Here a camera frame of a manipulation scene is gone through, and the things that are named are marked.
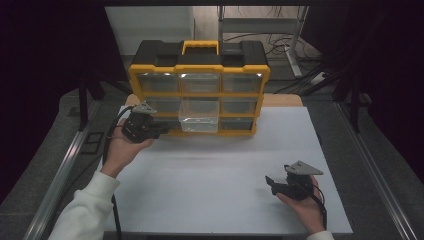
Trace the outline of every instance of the black cable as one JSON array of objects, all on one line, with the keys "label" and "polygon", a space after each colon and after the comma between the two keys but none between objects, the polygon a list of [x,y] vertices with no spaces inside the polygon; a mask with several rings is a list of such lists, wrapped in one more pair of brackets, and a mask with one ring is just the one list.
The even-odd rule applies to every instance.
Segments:
[{"label": "black cable", "polygon": [[280,17],[280,14],[281,14],[281,11],[283,10],[283,6],[280,6],[280,9],[278,10],[278,14],[277,14],[277,16],[275,16],[275,17]]},{"label": "black cable", "polygon": [[240,14],[240,17],[243,17],[243,15],[240,12],[240,6],[237,6],[237,12]]},{"label": "black cable", "polygon": [[[323,201],[319,200],[317,196],[315,196],[315,194],[312,192],[310,193],[302,184],[298,183],[298,182],[294,182],[294,184],[299,187],[300,189],[302,189],[302,191],[304,191],[305,193],[307,193],[309,195],[310,198],[312,198],[312,200],[314,200],[314,202],[318,205],[321,214],[322,214],[322,225],[324,226],[324,229],[327,230],[327,209],[324,206]],[[315,188],[317,188],[319,190],[319,192],[321,193],[321,195],[324,198],[324,194],[322,193],[322,191],[315,185],[311,184],[312,186],[314,186]]]},{"label": "black cable", "polygon": [[231,41],[231,40],[236,39],[236,38],[247,37],[247,36],[265,35],[265,34],[269,34],[269,33],[247,33],[247,34],[238,35],[238,36],[235,36],[235,37],[232,37],[232,38],[223,39],[223,41],[228,42],[228,41]]},{"label": "black cable", "polygon": [[302,76],[302,77],[300,77],[300,78],[296,78],[296,79],[295,79],[295,80],[299,80],[299,81],[297,81],[297,82],[295,82],[295,83],[293,83],[293,84],[290,84],[289,86],[286,86],[286,87],[280,88],[280,89],[278,89],[277,91],[275,91],[273,94],[280,93],[280,92],[281,92],[281,91],[283,91],[283,90],[289,89],[289,88],[291,88],[291,87],[293,87],[293,86],[296,86],[296,85],[298,85],[298,84],[302,84],[302,83],[303,83],[303,81],[302,81],[302,80],[310,78],[310,76],[311,76],[311,75],[313,75],[313,74],[315,74],[315,73],[317,73],[317,72],[321,71],[323,68],[324,68],[324,67],[322,66],[322,64],[320,64],[320,65],[316,66],[315,68],[313,68],[313,69],[312,69],[310,72],[308,72],[307,74],[303,75],[303,76]]},{"label": "black cable", "polygon": [[285,42],[283,42],[283,44],[277,44],[277,43],[279,41],[291,39],[290,37],[286,37],[286,36],[293,35],[293,34],[284,33],[284,34],[282,34],[282,36],[280,38],[277,38],[275,40],[271,39],[272,35],[273,34],[270,34],[267,38],[267,42],[268,42],[269,45],[272,46],[272,48],[271,48],[271,50],[269,50],[265,54],[268,55],[270,53],[273,53],[274,55],[281,55],[281,54],[285,53],[287,51],[285,47],[289,47],[290,45],[288,45]]},{"label": "black cable", "polygon": [[271,11],[269,11],[268,13],[267,13],[267,15],[265,16],[266,18],[268,17],[268,15],[272,12],[272,10],[274,10],[274,6],[271,6]]},{"label": "black cable", "polygon": [[302,90],[302,88],[306,87],[309,83],[311,83],[313,77],[316,77],[318,74],[319,73],[317,73],[316,75],[309,76],[306,81],[304,81],[302,84],[299,84],[299,86],[297,86],[295,89],[292,89],[289,93],[299,94],[300,90]]},{"label": "black cable", "polygon": [[[112,141],[112,135],[113,132],[115,131],[115,128],[118,125],[119,120],[121,119],[122,115],[124,115],[124,113],[126,113],[128,110],[133,109],[133,106],[129,106],[126,107],[124,110],[122,110],[118,116],[115,118],[115,120],[112,122],[109,131],[106,135],[106,139],[105,139],[105,145],[104,145],[104,149],[103,149],[103,159],[102,159],[102,164],[104,165],[106,163],[107,160],[107,155],[109,152],[109,146],[110,146],[110,142]],[[115,219],[115,226],[116,226],[116,234],[118,237],[118,240],[122,240],[122,229],[121,229],[121,223],[119,221],[119,213],[118,213],[118,207],[116,204],[116,198],[115,198],[115,194],[112,195],[112,199],[111,199],[112,203],[113,203],[113,216]]]}]

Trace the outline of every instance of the white sleeve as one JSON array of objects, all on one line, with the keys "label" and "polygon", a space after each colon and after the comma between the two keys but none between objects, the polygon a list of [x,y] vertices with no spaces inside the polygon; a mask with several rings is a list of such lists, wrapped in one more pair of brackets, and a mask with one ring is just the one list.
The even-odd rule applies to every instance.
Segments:
[{"label": "white sleeve", "polygon": [[49,239],[103,239],[104,225],[113,208],[111,198],[118,186],[118,180],[95,172],[87,187],[75,192]]},{"label": "white sleeve", "polygon": [[306,238],[306,240],[334,240],[330,231],[315,233]]}]

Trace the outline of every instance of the human hand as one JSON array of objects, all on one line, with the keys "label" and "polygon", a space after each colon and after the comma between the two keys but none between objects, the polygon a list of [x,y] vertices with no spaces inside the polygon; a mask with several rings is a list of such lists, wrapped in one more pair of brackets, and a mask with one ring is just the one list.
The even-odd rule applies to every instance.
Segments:
[{"label": "human hand", "polygon": [[121,131],[122,127],[120,126],[124,122],[125,119],[122,119],[115,128],[110,141],[107,160],[100,170],[100,172],[113,178],[116,178],[125,166],[134,160],[138,152],[152,145],[154,141],[153,139],[147,139],[142,143],[131,142]]},{"label": "human hand", "polygon": [[[318,187],[318,181],[315,177],[311,176],[311,179],[312,184]],[[322,201],[321,195],[315,187],[314,195]],[[305,226],[310,235],[325,231],[321,209],[311,197],[302,201],[293,200],[282,193],[277,193],[277,197],[296,212],[300,222]]]}]

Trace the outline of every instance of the clear plastic drawer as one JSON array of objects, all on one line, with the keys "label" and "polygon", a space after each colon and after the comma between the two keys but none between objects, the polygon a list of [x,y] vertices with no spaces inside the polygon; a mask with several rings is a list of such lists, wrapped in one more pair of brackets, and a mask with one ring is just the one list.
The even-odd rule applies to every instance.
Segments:
[{"label": "clear plastic drawer", "polygon": [[223,113],[255,113],[257,98],[223,97],[221,108]]},{"label": "clear plastic drawer", "polygon": [[145,100],[158,112],[177,113],[180,110],[179,97],[146,97]]},{"label": "clear plastic drawer", "polygon": [[221,118],[222,130],[251,130],[253,118]]},{"label": "clear plastic drawer", "polygon": [[184,98],[178,120],[184,132],[218,132],[218,98]]},{"label": "clear plastic drawer", "polygon": [[220,74],[183,73],[179,75],[182,92],[218,92]]},{"label": "clear plastic drawer", "polygon": [[224,92],[259,92],[262,74],[223,74],[222,89]]},{"label": "clear plastic drawer", "polygon": [[144,92],[177,92],[178,81],[175,73],[139,73],[138,80]]}]

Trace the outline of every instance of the white tabletop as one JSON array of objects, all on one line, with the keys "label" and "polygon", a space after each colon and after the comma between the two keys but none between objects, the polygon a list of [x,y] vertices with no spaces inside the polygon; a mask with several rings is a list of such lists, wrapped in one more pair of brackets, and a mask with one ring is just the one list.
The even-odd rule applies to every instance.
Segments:
[{"label": "white tabletop", "polygon": [[[301,160],[324,172],[328,229],[348,234],[333,178],[305,107],[262,108],[253,137],[162,135],[118,177],[122,230],[148,234],[292,235],[306,233],[271,194],[284,164]],[[114,231],[113,214],[106,231]]]}]

